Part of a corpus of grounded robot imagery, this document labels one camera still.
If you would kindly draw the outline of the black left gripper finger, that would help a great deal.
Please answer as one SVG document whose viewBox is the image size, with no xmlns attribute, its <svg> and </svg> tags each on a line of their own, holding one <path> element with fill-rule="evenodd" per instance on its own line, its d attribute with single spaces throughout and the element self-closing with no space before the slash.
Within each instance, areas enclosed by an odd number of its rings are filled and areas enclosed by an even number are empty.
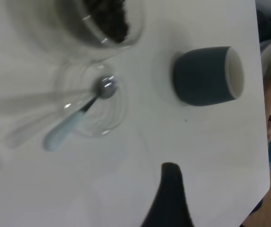
<svg viewBox="0 0 271 227">
<path fill-rule="evenodd" d="M 193 227 L 183 177 L 175 163 L 161 165 L 161 181 L 143 227 Z"/>
</svg>

